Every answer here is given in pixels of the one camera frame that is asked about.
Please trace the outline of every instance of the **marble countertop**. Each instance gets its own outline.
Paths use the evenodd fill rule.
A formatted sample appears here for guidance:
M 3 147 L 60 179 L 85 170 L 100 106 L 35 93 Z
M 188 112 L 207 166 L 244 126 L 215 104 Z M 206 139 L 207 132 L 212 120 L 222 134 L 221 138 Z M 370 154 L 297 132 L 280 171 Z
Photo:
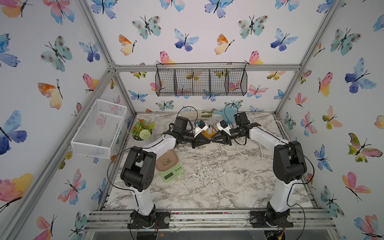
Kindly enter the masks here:
M 267 127 L 274 121 L 271 113 L 247 112 L 251 122 L 257 122 Z M 142 118 L 154 121 L 154 137 L 158 139 L 168 129 L 168 124 L 174 122 L 174 113 L 137 114 L 136 119 Z M 213 114 L 203 119 L 207 124 L 216 126 L 222 120 L 221 115 Z M 268 131 L 281 136 L 276 122 Z M 131 147 L 129 138 L 127 147 Z M 228 209 L 228 208 L 265 208 L 273 194 L 276 177 L 272 169 L 273 154 L 266 148 L 261 160 L 259 144 L 249 140 L 246 144 L 245 155 L 260 161 L 248 159 L 237 152 L 222 150 L 221 144 L 210 143 L 192 149 L 190 144 L 180 144 L 174 150 L 183 165 L 185 172 L 169 183 L 164 183 L 155 170 L 154 179 L 150 186 L 151 197 L 157 209 Z M 228 150 L 236 150 L 237 144 L 224 146 Z M 124 154 L 114 184 L 125 188 L 120 179 L 122 167 L 127 158 Z M 295 192 L 290 198 L 290 204 L 298 203 L 302 207 L 312 207 L 303 185 L 295 186 Z M 130 191 L 112 187 L 104 210 L 135 209 L 137 207 Z

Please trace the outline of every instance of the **orange butterfly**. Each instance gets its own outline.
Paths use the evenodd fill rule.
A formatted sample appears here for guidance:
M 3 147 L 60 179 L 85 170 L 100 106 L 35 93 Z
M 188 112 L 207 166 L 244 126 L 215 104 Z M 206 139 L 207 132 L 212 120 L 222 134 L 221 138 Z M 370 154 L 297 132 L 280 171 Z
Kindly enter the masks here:
M 224 37 L 224 35 L 221 33 L 217 38 L 217 45 L 220 45 L 219 47 L 215 48 L 216 55 L 220 55 L 227 51 L 228 47 L 233 43 L 235 40 L 232 40 L 232 42 L 228 43 L 228 40 Z
M 327 122 L 327 128 L 332 129 L 332 125 L 335 127 L 342 127 L 343 125 L 336 121 L 335 118 L 337 118 L 336 114 L 333 115 L 333 108 L 332 105 L 329 106 L 329 109 L 327 111 L 328 115 L 323 115 L 323 121 Z
M 37 85 L 42 95 L 46 96 L 47 98 L 52 97 L 50 102 L 51 107 L 60 109 L 63 96 L 60 92 L 59 79 L 56 79 L 56 83 L 57 87 L 46 83 L 38 83 Z

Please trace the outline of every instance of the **teal butterfly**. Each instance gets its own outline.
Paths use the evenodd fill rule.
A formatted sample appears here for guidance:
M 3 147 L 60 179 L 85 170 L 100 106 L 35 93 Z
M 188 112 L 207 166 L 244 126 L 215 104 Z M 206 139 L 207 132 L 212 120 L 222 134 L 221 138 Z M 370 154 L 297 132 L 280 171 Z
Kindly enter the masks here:
M 353 33 L 348 35 L 350 30 L 348 31 L 348 28 L 347 28 L 345 35 L 341 29 L 336 30 L 335 39 L 332 41 L 332 44 L 331 44 L 331 52 L 335 51 L 336 49 L 337 50 L 341 49 L 340 53 L 342 56 L 344 56 L 352 49 L 352 42 L 357 42 L 361 38 L 361 34 Z
M 150 19 L 148 19 L 148 21 L 146 20 L 146 18 L 144 16 L 143 21 L 145 24 L 139 20 L 132 21 L 132 25 L 135 28 L 137 28 L 137 32 L 139 33 L 140 36 L 143 37 L 143 39 L 148 38 L 148 32 L 149 32 L 149 35 L 151 35 L 151 32 L 152 32 L 154 35 L 160 36 L 161 27 L 159 25 L 157 25 L 157 23 L 160 22 L 159 16 L 151 17 Z
M 237 25 L 241 28 L 240 35 L 243 37 L 243 39 L 246 39 L 249 33 L 252 35 L 252 31 L 255 35 L 259 36 L 264 29 L 264 25 L 262 23 L 266 22 L 268 16 L 262 16 L 253 21 L 254 18 L 255 16 L 253 16 L 252 19 L 251 16 L 249 16 L 251 23 L 249 23 L 247 20 L 240 20 L 237 22 Z
M 160 102 L 156 103 L 156 105 L 160 108 L 160 110 L 164 111 L 165 109 L 173 109 L 173 101 L 168 101 L 168 102 Z
M 72 53 L 67 46 L 64 46 L 64 38 L 62 36 L 58 36 L 56 38 L 54 47 L 52 47 L 51 43 L 48 41 L 50 49 L 53 51 L 45 51 L 41 54 L 41 59 L 47 63 L 52 63 L 52 67 L 60 70 L 62 72 L 65 71 L 64 63 L 65 60 L 72 59 Z

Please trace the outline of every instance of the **green kitchen scale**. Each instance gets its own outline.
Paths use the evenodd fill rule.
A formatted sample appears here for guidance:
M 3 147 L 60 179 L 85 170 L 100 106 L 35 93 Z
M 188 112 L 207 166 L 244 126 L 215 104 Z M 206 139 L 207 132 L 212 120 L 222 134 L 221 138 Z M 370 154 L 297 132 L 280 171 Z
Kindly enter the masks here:
M 168 170 L 159 171 L 161 179 L 164 182 L 170 182 L 173 178 L 179 176 L 183 172 L 184 172 L 184 167 L 181 165 L 180 162 L 177 162 L 177 164 L 175 166 L 171 167 Z

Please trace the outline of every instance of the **blue butterfly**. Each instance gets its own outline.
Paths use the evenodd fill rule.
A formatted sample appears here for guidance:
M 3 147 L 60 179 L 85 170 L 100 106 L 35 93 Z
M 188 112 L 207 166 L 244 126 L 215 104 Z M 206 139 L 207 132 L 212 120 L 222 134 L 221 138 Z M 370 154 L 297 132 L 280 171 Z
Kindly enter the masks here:
M 169 109 L 173 109 L 173 101 L 168 101 L 168 102 L 160 102 L 160 103 L 156 103 L 156 105 L 162 110 L 164 111 L 166 108 L 169 108 Z
M 89 43 L 88 45 L 82 42 L 79 42 L 79 45 L 83 48 L 84 52 L 88 53 L 87 60 L 92 63 L 93 57 L 99 61 L 100 55 L 96 53 L 98 51 L 97 44 L 95 43 L 93 46 Z
M 152 32 L 154 35 L 160 36 L 161 27 L 159 25 L 157 25 L 157 23 L 160 22 L 159 16 L 151 17 L 150 19 L 148 19 L 148 22 L 144 16 L 143 21 L 145 24 L 139 20 L 132 21 L 132 25 L 135 28 L 137 28 L 137 32 L 139 33 L 140 36 L 143 37 L 143 39 L 148 38 L 148 32 L 149 32 L 149 35 Z
M 320 152 L 319 151 L 315 151 L 314 152 L 314 155 L 315 157 L 317 158 L 317 160 L 319 161 L 317 163 L 317 167 L 322 170 L 323 169 L 323 166 L 328 169 L 329 171 L 333 172 L 332 169 L 331 169 L 331 166 L 329 165 L 329 163 L 326 161 L 327 160 L 327 157 L 324 158 L 325 156 L 325 147 L 324 147 L 324 144 L 321 146 L 321 149 L 320 149 Z
M 100 13 L 101 10 L 103 10 L 103 14 L 105 14 L 110 18 L 113 19 L 116 17 L 115 13 L 111 10 L 113 6 L 117 3 L 118 0 L 92 0 L 94 3 L 91 5 L 91 8 L 94 13 Z
M 135 92 L 132 92 L 130 90 L 128 90 L 128 91 L 132 94 L 132 96 L 131 96 L 132 100 L 140 100 L 142 102 L 145 102 L 144 97 L 148 96 L 148 94 L 140 94 L 140 93 L 136 94 Z
M 207 90 L 203 89 L 203 92 L 205 93 L 205 96 L 203 96 L 203 99 L 210 99 L 212 102 L 216 101 L 216 97 L 218 95 L 211 95 Z
M 251 112 L 264 112 L 265 111 L 264 109 L 254 108 L 253 106 L 249 106 L 249 110 Z
M 8 36 L 9 34 L 0 35 L 0 61 L 2 61 L 3 63 L 11 67 L 16 67 L 17 64 L 20 62 L 19 60 L 17 60 L 17 57 L 15 57 L 14 55 L 5 53 L 9 51 L 9 49 L 7 49 L 8 43 L 10 40 Z
M 347 54 L 352 49 L 352 43 L 357 42 L 361 38 L 361 34 L 359 33 L 353 33 L 349 34 L 351 30 L 348 31 L 348 28 L 346 30 L 346 34 L 344 35 L 344 32 L 341 29 L 337 29 L 335 32 L 335 39 L 332 41 L 331 44 L 331 52 L 337 50 L 340 50 L 340 53 L 342 56 Z
M 218 18 L 225 17 L 225 11 L 223 8 L 225 8 L 226 6 L 230 5 L 233 2 L 233 0 L 209 0 L 209 1 L 211 3 L 204 6 L 205 12 L 210 13 L 214 9 L 214 13 L 215 11 L 217 11 Z
M 99 186 L 99 190 L 97 191 L 97 193 L 95 193 L 91 199 L 92 200 L 96 200 L 96 199 L 99 199 L 99 204 L 101 203 L 101 197 L 103 196 L 103 193 L 105 191 L 105 188 L 107 187 L 107 179 L 104 178 L 103 180 L 103 183 L 101 184 L 101 187 Z
M 354 73 L 347 73 L 345 74 L 345 81 L 347 83 L 352 82 L 352 85 L 349 86 L 349 91 L 351 93 L 357 93 L 359 90 L 359 85 L 362 89 L 372 89 L 376 87 L 376 83 L 371 82 L 370 80 L 363 78 L 363 76 L 368 75 L 370 73 L 363 73 L 364 71 L 364 59 L 360 58 L 359 62 L 355 67 L 353 67 L 355 72 Z
M 197 41 L 199 40 L 199 37 L 198 36 L 196 36 L 196 37 L 193 37 L 193 38 L 187 38 L 188 37 L 188 35 L 187 34 L 185 34 L 185 36 L 184 36 L 184 34 L 182 34 L 179 30 L 177 30 L 176 28 L 174 29 L 174 32 L 175 32 L 175 38 L 177 38 L 179 41 L 177 42 L 177 43 L 175 43 L 175 46 L 177 47 L 177 48 L 182 48 L 182 47 L 184 47 L 185 48 L 185 50 L 187 51 L 187 52 L 190 52 L 190 51 L 192 51 L 192 46 L 191 46 L 191 44 L 195 44 L 195 43 L 197 43 Z
M 281 98 L 284 96 L 283 91 L 280 90 L 280 89 L 277 90 L 277 94 L 278 94 L 278 95 L 276 95 L 276 96 L 274 97 L 274 99 L 281 99 Z
M 283 32 L 280 30 L 280 28 L 276 29 L 276 35 L 275 38 L 277 39 L 275 42 L 271 43 L 271 48 L 279 47 L 279 51 L 284 51 L 287 49 L 286 44 L 291 44 L 294 41 L 296 41 L 299 37 L 295 36 L 292 38 L 287 38 L 289 34 L 283 34 Z
M 5 122 L 4 126 L 2 128 L 0 127 L 0 155 L 11 150 L 9 142 L 12 140 L 16 143 L 21 143 L 27 138 L 26 131 L 15 131 L 21 126 L 21 122 L 22 115 L 18 110 L 15 110 Z

